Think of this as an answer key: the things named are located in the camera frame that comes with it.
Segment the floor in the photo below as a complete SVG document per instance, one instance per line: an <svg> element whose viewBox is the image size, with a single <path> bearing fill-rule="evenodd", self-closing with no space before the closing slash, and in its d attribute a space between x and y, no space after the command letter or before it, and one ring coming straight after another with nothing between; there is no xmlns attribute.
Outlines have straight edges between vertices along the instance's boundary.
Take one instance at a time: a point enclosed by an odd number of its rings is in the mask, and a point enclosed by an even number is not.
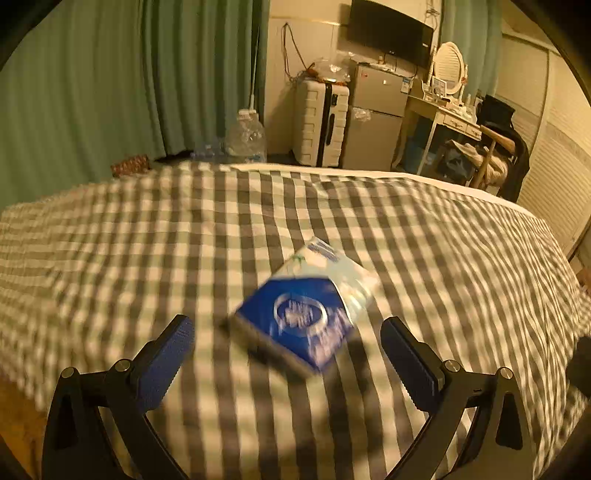
<svg viewBox="0 0 591 480"><path fill-rule="evenodd" d="M16 385L0 377L0 435L33 478L40 471L45 424L46 416L35 410L34 403L26 399Z"/></svg>

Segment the drawer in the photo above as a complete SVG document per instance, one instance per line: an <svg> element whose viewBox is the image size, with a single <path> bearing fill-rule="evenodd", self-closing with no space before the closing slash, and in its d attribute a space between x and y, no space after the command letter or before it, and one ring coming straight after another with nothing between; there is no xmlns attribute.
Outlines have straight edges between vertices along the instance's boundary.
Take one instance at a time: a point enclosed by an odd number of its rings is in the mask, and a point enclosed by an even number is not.
<svg viewBox="0 0 591 480"><path fill-rule="evenodd" d="M473 127L471 125L466 125L466 133L477 140L482 139L482 132L480 128Z"/></svg>
<svg viewBox="0 0 591 480"><path fill-rule="evenodd" d="M466 131L466 123L462 122L459 118L456 118L454 116L446 115L443 119L443 123L448 127L451 127L459 132L464 133Z"/></svg>

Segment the suitcase handle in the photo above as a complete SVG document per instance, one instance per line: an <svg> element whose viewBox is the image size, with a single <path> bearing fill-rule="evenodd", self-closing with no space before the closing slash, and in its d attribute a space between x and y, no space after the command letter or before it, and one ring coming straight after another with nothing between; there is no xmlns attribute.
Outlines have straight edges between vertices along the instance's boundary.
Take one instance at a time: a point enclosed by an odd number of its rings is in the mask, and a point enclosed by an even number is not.
<svg viewBox="0 0 591 480"><path fill-rule="evenodd" d="M326 144L330 145L330 141L332 140L332 132L335 129L335 115L333 113L330 114L330 118L329 118L329 132L328 135L326 135Z"/></svg>

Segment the gray and white plaid blanket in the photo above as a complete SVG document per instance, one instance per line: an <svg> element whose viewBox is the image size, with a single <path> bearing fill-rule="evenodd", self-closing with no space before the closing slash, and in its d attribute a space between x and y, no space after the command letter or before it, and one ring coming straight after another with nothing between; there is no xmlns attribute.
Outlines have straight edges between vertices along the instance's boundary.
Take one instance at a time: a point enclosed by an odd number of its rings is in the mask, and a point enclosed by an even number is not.
<svg viewBox="0 0 591 480"><path fill-rule="evenodd" d="M312 236L381 288L336 365L302 381L219 325ZM196 347L152 423L193 478L382 480L425 421L380 349L392 315L467 370L515 371L537 475L586 406L564 370L590 303L546 223L507 205L418 179L182 164L2 213L0 366L39 408L63 368L132 358L177 313Z"/></svg>

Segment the blue packaging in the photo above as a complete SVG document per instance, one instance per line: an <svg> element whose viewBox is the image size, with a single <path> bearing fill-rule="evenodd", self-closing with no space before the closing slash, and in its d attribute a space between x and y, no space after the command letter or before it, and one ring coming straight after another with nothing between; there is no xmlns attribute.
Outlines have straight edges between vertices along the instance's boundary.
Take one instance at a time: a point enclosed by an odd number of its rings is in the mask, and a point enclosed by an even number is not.
<svg viewBox="0 0 591 480"><path fill-rule="evenodd" d="M355 329L378 279L313 238L236 311L258 346L308 374L320 372Z"/></svg>

